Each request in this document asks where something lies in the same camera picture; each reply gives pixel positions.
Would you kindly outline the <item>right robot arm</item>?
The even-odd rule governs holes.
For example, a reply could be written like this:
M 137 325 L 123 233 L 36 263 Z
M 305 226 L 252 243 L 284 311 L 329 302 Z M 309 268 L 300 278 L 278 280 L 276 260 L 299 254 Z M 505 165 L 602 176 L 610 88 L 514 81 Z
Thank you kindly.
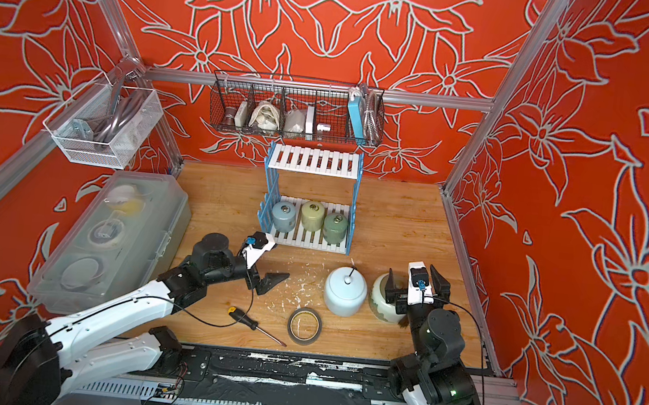
M 467 371 L 461 318 L 450 307 L 450 282 L 433 266 L 413 261 L 408 285 L 397 287 L 388 276 L 387 303 L 407 317 L 413 352 L 395 358 L 389 383 L 407 405 L 484 405 L 484 387 Z

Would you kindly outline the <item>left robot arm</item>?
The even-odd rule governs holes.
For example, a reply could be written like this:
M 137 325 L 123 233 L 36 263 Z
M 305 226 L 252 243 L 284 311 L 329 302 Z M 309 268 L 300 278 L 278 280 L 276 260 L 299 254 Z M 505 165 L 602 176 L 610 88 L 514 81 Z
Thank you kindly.
M 266 294 L 288 277 L 256 268 L 276 246 L 274 236 L 258 231 L 232 252 L 225 235 L 210 233 L 179 266 L 127 294 L 48 321 L 26 315 L 0 345 L 0 405 L 51 405 L 89 383 L 147 371 L 162 357 L 179 359 L 180 342 L 166 327 L 126 341 L 116 337 L 186 312 L 210 285 L 242 280 L 253 294 Z

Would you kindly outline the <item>blue white two-tier shelf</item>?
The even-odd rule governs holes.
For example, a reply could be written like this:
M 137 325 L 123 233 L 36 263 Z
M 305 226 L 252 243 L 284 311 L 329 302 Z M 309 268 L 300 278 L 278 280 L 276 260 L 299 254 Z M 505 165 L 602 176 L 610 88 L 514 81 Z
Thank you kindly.
M 280 245 L 347 256 L 355 234 L 364 161 L 362 154 L 272 144 L 264 164 L 267 190 L 257 213 L 260 229 Z M 285 196 L 280 191 L 281 172 L 350 180 L 352 202 Z

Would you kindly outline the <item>cream floral tea canister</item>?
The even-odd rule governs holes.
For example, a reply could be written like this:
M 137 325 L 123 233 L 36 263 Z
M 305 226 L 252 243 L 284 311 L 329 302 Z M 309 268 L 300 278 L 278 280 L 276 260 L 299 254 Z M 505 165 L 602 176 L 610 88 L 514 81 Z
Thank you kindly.
M 398 314 L 396 308 L 385 299 L 388 279 L 389 274 L 387 272 L 377 277 L 375 282 L 373 282 L 371 293 L 369 294 L 369 306 L 374 316 L 380 321 L 399 325 L 406 316 Z

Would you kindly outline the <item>white ceramic tea canister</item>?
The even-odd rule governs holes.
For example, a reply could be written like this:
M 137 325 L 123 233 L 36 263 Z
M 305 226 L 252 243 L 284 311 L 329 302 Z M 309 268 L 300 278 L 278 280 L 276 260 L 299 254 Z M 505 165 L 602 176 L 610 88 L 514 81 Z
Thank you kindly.
M 325 305 L 336 316 L 354 316 L 365 302 L 367 294 L 367 281 L 355 266 L 335 268 L 326 276 Z

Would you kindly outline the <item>small blue-grey tea canister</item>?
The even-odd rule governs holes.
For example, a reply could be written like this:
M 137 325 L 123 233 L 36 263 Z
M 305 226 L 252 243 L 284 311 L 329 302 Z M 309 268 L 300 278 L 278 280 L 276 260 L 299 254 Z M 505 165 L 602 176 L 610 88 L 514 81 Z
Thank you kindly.
M 279 233 L 292 233 L 297 224 L 297 209 L 294 203 L 281 200 L 271 209 L 274 229 Z

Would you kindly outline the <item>small yellow-green tea canister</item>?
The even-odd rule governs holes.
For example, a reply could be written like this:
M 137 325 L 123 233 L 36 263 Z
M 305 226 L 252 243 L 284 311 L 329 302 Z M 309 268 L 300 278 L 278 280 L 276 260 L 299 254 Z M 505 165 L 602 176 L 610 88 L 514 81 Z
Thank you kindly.
M 300 213 L 302 226 L 306 232 L 316 232 L 321 230 L 326 212 L 326 208 L 322 202 L 305 202 L 300 209 Z

